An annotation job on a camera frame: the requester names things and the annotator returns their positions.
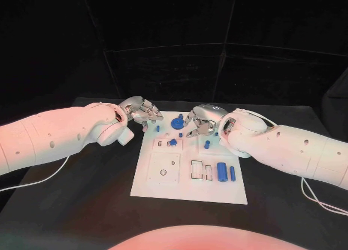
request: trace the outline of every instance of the white board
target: white board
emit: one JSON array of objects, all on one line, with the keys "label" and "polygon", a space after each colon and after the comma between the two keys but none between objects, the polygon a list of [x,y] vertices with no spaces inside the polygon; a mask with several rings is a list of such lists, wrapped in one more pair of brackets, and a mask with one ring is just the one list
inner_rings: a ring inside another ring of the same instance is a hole
[{"label": "white board", "polygon": [[[164,120],[156,124],[148,123],[144,134],[131,196],[248,204],[239,158],[219,144],[219,136],[213,134],[186,138],[187,132],[196,128],[194,123],[176,130],[170,122],[180,114],[186,117],[189,112],[161,113]],[[171,139],[177,140],[176,146],[167,146]],[[210,148],[205,149],[207,140]],[[218,163],[228,165],[228,182],[218,180]],[[235,167],[236,181],[230,180],[230,166]]]}]

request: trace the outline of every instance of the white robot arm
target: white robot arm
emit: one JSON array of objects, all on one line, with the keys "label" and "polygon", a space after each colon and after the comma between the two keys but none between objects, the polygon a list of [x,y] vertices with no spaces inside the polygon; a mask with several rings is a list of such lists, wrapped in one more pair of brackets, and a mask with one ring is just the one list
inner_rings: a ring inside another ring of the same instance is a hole
[{"label": "white robot arm", "polygon": [[218,129],[220,143],[239,157],[251,157],[300,177],[324,181],[348,190],[348,143],[307,130],[269,127],[261,115],[242,109],[228,113],[213,105],[199,105],[184,125],[194,119],[197,129],[187,137]]},{"label": "white robot arm", "polygon": [[91,103],[86,107],[52,110],[0,127],[0,175],[59,160],[98,142],[117,140],[125,145],[134,137],[128,121],[144,126],[163,120],[157,107],[143,97],[128,98],[120,105]]}]

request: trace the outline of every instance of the cable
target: cable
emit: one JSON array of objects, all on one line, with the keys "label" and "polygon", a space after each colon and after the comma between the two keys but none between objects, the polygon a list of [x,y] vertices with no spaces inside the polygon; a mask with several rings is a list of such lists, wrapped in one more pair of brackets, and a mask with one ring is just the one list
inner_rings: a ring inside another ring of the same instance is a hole
[{"label": "cable", "polygon": [[36,185],[36,184],[39,184],[39,183],[48,181],[48,180],[58,174],[58,172],[61,171],[61,169],[63,168],[63,166],[65,166],[65,164],[66,164],[66,162],[68,162],[68,159],[69,159],[69,157],[66,158],[66,160],[65,160],[63,165],[61,166],[61,168],[56,170],[56,172],[55,172],[46,179],[43,179],[42,181],[33,182],[33,183],[27,183],[27,184],[19,185],[19,186],[7,187],[6,189],[2,189],[0,192],[2,192],[2,191],[6,191],[6,190],[10,190],[10,189],[23,188],[23,187],[26,187],[26,186],[32,186],[32,185]]},{"label": "cable", "polygon": [[[251,113],[251,114],[254,114],[255,116],[261,117],[262,119],[268,120],[268,121],[274,124],[274,126],[278,126],[275,122],[272,122],[265,116],[262,116],[262,115],[258,114],[256,112],[249,111],[249,110],[246,110],[246,112]],[[304,192],[304,183],[305,183],[305,185],[307,185],[307,187],[308,187],[308,189],[310,189],[310,191],[311,191],[311,194],[313,194],[313,196],[314,196],[314,199],[313,199],[313,198],[305,194],[305,192]],[[341,215],[348,216],[348,211],[343,210],[341,208],[338,208],[338,207],[336,207],[336,206],[333,206],[333,205],[330,205],[330,204],[327,204],[327,203],[324,203],[324,202],[321,202],[321,201],[318,200],[318,198],[317,198],[317,196],[315,196],[315,193],[314,193],[314,191],[313,191],[313,189],[311,189],[311,186],[310,186],[307,180],[304,179],[304,177],[301,178],[301,189],[302,189],[304,196],[305,196],[311,201],[317,202],[326,210],[328,210],[328,211],[333,212],[333,213],[337,213],[337,214],[341,214]]]}]

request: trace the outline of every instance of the table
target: table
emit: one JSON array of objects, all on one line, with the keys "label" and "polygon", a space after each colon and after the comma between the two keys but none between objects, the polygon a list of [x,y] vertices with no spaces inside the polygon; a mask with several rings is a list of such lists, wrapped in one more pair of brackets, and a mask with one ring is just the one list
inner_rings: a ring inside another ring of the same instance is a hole
[{"label": "table", "polygon": [[[78,98],[75,106],[117,99]],[[160,110],[190,111],[199,103],[154,102]],[[216,104],[245,108],[278,124],[328,135],[307,106]],[[348,217],[326,211],[301,192],[301,179],[241,159],[248,205],[131,197],[141,150],[141,125],[127,146],[89,144],[45,183],[17,189],[0,214],[0,249],[108,249],[169,226],[205,224],[245,229],[308,249],[348,248]],[[46,178],[63,160],[30,168],[22,183]],[[348,191],[308,181],[324,202],[348,209]]]}]

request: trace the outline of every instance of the robotic hand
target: robotic hand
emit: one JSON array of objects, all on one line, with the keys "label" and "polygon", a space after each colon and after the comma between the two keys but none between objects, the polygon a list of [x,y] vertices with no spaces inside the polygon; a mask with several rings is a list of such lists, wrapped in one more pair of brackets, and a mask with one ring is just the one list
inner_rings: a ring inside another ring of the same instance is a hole
[{"label": "robotic hand", "polygon": [[228,113],[210,104],[193,108],[197,129],[187,138],[210,135],[218,129],[220,144],[239,157],[251,157],[275,169],[315,179],[348,190],[348,143],[307,130],[277,125],[269,127],[258,113],[236,109]]},{"label": "robotic hand", "polygon": [[128,121],[143,124],[163,120],[157,107],[141,96],[120,105],[91,103],[39,113],[0,127],[0,175],[59,160],[81,152],[94,142],[101,146],[117,140],[125,145],[134,137]]}]

